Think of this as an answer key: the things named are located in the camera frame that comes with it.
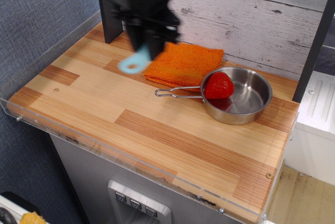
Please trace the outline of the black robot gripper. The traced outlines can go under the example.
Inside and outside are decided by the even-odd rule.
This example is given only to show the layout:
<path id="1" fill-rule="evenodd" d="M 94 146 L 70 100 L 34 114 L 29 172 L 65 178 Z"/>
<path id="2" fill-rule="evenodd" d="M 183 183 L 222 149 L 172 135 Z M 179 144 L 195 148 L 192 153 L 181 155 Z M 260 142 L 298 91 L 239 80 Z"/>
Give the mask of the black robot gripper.
<path id="1" fill-rule="evenodd" d="M 180 20 L 168 8 L 170 0 L 109 0 L 112 16 L 122 20 L 130 42 L 138 51 L 148 41 L 150 59 L 154 60 L 165 47 L 165 42 L 176 42 Z"/>

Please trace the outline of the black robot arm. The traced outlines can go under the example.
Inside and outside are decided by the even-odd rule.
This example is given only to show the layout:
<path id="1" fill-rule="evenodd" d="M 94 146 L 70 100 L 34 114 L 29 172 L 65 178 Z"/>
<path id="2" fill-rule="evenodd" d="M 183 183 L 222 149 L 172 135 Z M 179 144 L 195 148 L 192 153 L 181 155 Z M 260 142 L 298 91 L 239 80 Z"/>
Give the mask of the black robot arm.
<path id="1" fill-rule="evenodd" d="M 135 51 L 142 46 L 154 60 L 163 52 L 165 43 L 176 43 L 180 20 L 168 8 L 169 0 L 109 0 L 111 15 L 126 26 Z"/>

